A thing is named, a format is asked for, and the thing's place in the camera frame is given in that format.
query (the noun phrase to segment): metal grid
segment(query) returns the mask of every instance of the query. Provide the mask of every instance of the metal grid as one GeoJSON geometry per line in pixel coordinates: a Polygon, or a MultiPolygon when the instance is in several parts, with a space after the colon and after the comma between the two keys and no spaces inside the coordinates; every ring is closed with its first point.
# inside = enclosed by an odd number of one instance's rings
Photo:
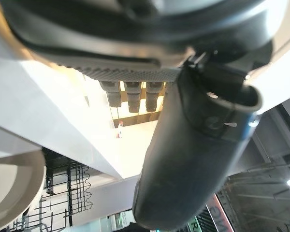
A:
{"type": "Polygon", "coordinates": [[[88,191],[91,184],[87,182],[89,167],[62,156],[54,159],[46,158],[46,180],[39,206],[14,221],[8,232],[59,232],[73,225],[73,215],[92,207],[92,194],[88,191]],[[58,159],[63,159],[63,164],[58,165],[58,159]]]}
{"type": "Polygon", "coordinates": [[[211,215],[209,214],[207,208],[205,208],[198,216],[198,222],[202,229],[202,232],[217,232],[211,215]]]}

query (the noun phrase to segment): black tube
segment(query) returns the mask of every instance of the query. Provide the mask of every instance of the black tube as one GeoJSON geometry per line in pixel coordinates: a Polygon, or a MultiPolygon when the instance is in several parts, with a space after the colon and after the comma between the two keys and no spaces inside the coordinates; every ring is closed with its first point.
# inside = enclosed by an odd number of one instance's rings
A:
{"type": "Polygon", "coordinates": [[[255,89],[239,91],[240,103],[207,89],[184,67],[169,91],[135,189],[133,214],[145,228],[181,228],[202,210],[258,124],[255,89]]]}

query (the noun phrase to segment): black wire shelf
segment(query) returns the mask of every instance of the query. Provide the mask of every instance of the black wire shelf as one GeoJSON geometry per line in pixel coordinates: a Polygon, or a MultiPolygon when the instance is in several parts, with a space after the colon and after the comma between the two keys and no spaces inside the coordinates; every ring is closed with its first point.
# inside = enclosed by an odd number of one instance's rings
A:
{"type": "Polygon", "coordinates": [[[39,205],[7,227],[7,232],[59,232],[73,226],[73,215],[92,208],[89,167],[49,149],[39,205]]]}

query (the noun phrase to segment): sign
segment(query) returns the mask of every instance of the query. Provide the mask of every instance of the sign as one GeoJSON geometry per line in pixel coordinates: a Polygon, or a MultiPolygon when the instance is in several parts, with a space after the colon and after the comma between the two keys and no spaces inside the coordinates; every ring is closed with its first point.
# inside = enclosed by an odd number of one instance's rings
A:
{"type": "Polygon", "coordinates": [[[194,219],[189,221],[188,226],[191,232],[202,232],[197,217],[194,217],[194,219]]]}
{"type": "Polygon", "coordinates": [[[208,200],[206,207],[218,232],[234,232],[227,215],[215,194],[208,200]]]}

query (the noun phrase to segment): white wall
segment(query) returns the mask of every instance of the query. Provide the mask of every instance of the white wall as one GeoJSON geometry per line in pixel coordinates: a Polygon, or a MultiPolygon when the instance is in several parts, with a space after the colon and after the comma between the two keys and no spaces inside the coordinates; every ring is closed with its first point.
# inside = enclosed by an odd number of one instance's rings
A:
{"type": "Polygon", "coordinates": [[[85,107],[86,101],[79,97],[83,95],[77,94],[66,79],[36,61],[18,61],[0,37],[0,127],[120,177],[115,165],[105,159],[87,134],[94,134],[100,122],[95,122],[96,127],[88,122],[90,111],[85,107]]]}
{"type": "Polygon", "coordinates": [[[41,147],[0,128],[0,158],[40,150],[41,147]]]}

